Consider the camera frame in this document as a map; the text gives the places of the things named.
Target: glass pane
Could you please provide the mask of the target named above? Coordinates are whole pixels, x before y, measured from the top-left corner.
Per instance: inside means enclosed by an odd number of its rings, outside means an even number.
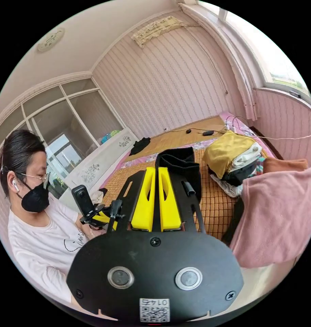
[[[34,116],[33,120],[48,144],[50,162],[61,175],[70,173],[87,157],[94,144],[73,115],[67,101],[61,101]]]
[[[96,88],[95,84],[89,78],[62,84],[62,87],[67,95]]]
[[[285,84],[309,95],[300,73],[285,53],[263,32],[241,17],[228,12],[226,21],[231,24],[254,51],[268,82]]]
[[[214,4],[211,4],[211,3],[204,2],[204,1],[199,1],[199,5],[210,10],[214,14],[219,15],[220,7],[215,6]]]
[[[59,199],[68,186],[63,182],[63,180],[57,175],[51,165],[47,165],[46,172],[50,174],[49,181],[49,191]]]
[[[122,130],[121,125],[97,91],[77,96],[70,101],[99,144],[107,135],[111,136],[115,131]]]
[[[60,88],[58,86],[51,88],[49,90],[46,90],[33,98],[27,100],[24,102],[24,112],[26,116],[31,115],[34,113],[36,110],[44,107],[48,103],[51,103],[55,100],[63,98],[64,95],[61,92]]]
[[[13,111],[0,126],[0,145],[15,127],[24,120],[24,116],[21,111],[21,107],[18,107]]]
[[[26,129],[29,130],[28,126],[26,123],[23,123],[22,125],[20,125],[17,129]]]

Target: woven straw mat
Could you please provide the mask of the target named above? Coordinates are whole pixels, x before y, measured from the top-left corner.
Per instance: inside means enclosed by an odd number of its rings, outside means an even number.
[[[202,161],[205,149],[195,150],[195,162],[200,164],[202,176],[202,199],[200,207],[205,225],[205,230],[213,237],[220,239],[226,232],[230,224],[233,212],[233,206],[237,199],[231,198],[224,193],[212,178],[210,178],[205,162]],[[138,165],[117,170],[107,182],[105,188],[108,189],[103,203],[106,206],[116,199],[126,179],[134,173],[145,170],[147,167],[154,167],[155,161],[143,162]]]

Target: tree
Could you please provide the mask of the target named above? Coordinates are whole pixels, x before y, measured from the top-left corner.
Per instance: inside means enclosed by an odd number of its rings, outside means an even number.
[[[296,82],[296,86],[299,88],[299,89],[302,89],[303,88],[303,84],[299,81]]]

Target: window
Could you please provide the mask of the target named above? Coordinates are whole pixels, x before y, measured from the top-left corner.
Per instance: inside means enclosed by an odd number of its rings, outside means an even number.
[[[56,158],[68,174],[87,157],[94,144],[65,100],[31,118],[31,125],[48,145],[50,160]]]
[[[28,126],[26,123],[21,124],[17,129],[26,129],[29,130]]]
[[[122,130],[118,120],[97,91],[72,98],[70,102],[99,144],[107,133]]]
[[[62,84],[62,87],[66,95],[96,88],[94,83],[89,78]]]
[[[198,4],[208,10],[210,10],[212,13],[214,13],[215,15],[219,15],[219,10],[220,8],[218,6],[215,6],[214,4],[211,3],[207,3],[204,1],[198,1]]]
[[[101,145],[102,138],[122,130],[95,89],[98,86],[90,78],[60,83],[23,101],[24,114],[20,105],[0,125],[0,147],[15,129],[31,129],[41,137],[47,154],[49,190],[56,198],[68,188],[64,180]]]
[[[22,115],[21,107],[18,107],[2,122],[0,126],[0,145],[23,120],[24,116]]]
[[[49,191],[59,199],[65,190],[68,188],[63,180],[58,176],[57,172],[53,169],[51,165],[47,165],[46,172],[49,173],[50,187]]]
[[[23,103],[25,115],[29,116],[36,110],[63,97],[64,95],[58,86],[55,88],[48,89],[40,94],[37,94],[33,98]]]
[[[227,12],[226,21],[238,31],[253,51],[267,82],[286,85],[309,95],[308,88],[296,67],[270,38],[231,12]]]

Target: white t-shirt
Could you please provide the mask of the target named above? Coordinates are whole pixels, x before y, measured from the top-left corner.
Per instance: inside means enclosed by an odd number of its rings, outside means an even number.
[[[45,211],[50,223],[46,227],[31,226],[10,210],[9,240],[23,270],[45,290],[71,302],[66,277],[76,253],[88,239],[75,225],[78,213],[51,193],[49,199]]]

